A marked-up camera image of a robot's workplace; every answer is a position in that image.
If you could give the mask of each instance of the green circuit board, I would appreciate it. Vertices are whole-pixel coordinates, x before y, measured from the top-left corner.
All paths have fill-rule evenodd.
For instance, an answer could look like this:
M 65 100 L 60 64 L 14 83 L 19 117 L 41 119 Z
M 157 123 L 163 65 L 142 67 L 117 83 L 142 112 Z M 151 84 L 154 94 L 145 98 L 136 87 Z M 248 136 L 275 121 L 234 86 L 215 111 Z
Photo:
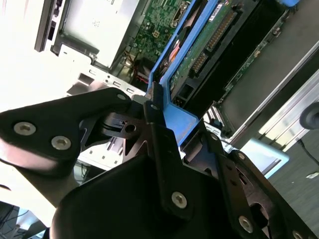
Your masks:
M 174 19 L 181 18 L 190 5 L 184 0 L 151 0 L 130 54 L 156 62 L 176 29 Z
M 210 47 L 213 47 L 212 40 L 218 41 L 222 35 L 224 29 L 231 23 L 236 12 L 231 9 L 231 1 L 226 0 L 225 3 L 220 3 L 216 6 L 210 19 L 207 21 L 200 35 L 192 45 L 187 55 L 183 59 L 179 68 L 170 79 L 169 86 L 172 92 L 175 86 L 182 84 L 185 76 L 188 75 L 191 68 L 198 71 L 198 69 L 204 64 L 208 56 L 205 54 L 205 50 L 211 51 Z

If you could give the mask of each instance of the motherboard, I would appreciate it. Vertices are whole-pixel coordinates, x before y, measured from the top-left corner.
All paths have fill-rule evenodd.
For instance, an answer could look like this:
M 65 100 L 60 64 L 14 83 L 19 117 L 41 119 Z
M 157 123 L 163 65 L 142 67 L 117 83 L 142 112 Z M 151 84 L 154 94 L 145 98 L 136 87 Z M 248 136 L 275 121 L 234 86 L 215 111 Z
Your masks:
M 184 0 L 151 0 L 129 54 L 156 62 L 190 5 Z

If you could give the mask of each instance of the floor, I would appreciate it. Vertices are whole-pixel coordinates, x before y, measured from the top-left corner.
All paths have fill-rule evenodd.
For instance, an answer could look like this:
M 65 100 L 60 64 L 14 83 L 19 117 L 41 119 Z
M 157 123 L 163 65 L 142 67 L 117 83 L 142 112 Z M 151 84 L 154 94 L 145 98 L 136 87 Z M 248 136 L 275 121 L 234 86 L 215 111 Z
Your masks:
M 307 150 L 319 160 L 319 130 L 307 133 L 303 142 Z M 306 178 L 319 168 L 298 144 L 291 147 L 287 154 L 290 161 L 269 181 L 319 237 L 319 176 Z

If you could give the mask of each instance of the silver screw head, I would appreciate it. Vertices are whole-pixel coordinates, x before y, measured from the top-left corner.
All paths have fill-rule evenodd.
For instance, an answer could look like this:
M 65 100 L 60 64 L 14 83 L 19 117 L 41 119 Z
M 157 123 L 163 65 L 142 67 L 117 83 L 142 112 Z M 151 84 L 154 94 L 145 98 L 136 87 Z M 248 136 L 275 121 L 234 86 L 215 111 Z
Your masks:
M 210 136 L 213 138 L 213 140 L 218 140 L 217 135 L 215 135 L 214 133 L 211 133 Z
M 253 233 L 253 225 L 251 225 L 250 221 L 246 217 L 240 216 L 238 220 L 239 224 L 246 232 Z
M 173 194 L 171 195 L 171 200 L 177 207 L 181 209 L 184 209 L 187 206 L 187 199 L 180 192 L 173 192 Z
M 51 140 L 51 144 L 57 150 L 67 150 L 71 147 L 71 140 L 64 136 L 56 136 Z
M 295 239 L 303 239 L 303 237 L 297 231 L 293 231 L 293 236 L 294 236 Z
M 36 132 L 36 127 L 29 122 L 19 122 L 14 125 L 13 130 L 17 134 L 29 136 Z
M 240 158 L 240 159 L 242 159 L 242 160 L 245 160 L 245 155 L 244 154 L 242 154 L 242 153 L 238 153 L 237 154 L 238 155 L 238 157 Z
M 118 96 L 118 98 L 121 99 L 121 100 L 126 100 L 126 97 L 123 96 L 123 95 L 121 95 L 121 94 L 118 94 L 117 96 Z
M 154 110 L 158 110 L 157 106 L 151 104 L 151 107 L 154 109 Z

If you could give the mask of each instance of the metal sheet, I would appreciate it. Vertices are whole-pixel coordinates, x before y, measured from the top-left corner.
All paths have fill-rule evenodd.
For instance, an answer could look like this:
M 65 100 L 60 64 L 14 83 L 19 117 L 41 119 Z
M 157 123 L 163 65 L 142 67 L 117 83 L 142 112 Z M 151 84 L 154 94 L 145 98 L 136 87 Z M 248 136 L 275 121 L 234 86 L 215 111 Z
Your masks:
M 299 11 L 287 20 L 280 36 L 263 50 L 225 99 L 223 110 L 235 129 L 242 130 L 258 115 L 319 40 L 317 9 L 317 0 L 300 2 Z
M 319 100 L 319 70 L 282 106 L 282 108 L 259 130 L 261 139 L 270 139 L 270 144 L 279 145 L 284 151 L 300 139 L 308 130 L 299 118 L 302 111 Z
M 66 34 L 97 48 L 97 61 L 110 67 L 139 0 L 73 0 Z
M 66 62 L 73 62 L 73 64 L 76 65 L 76 67 L 74 66 L 75 77 L 78 77 L 82 73 L 94 80 L 88 86 L 85 86 L 83 83 L 81 83 L 86 92 L 102 89 L 105 87 L 114 87 L 121 89 L 129 97 L 132 97 L 133 95 L 145 95 L 144 91 L 141 91 L 129 83 L 92 66 L 90 64 L 89 57 L 86 57 L 85 55 L 68 46 L 62 45 L 59 58 Z

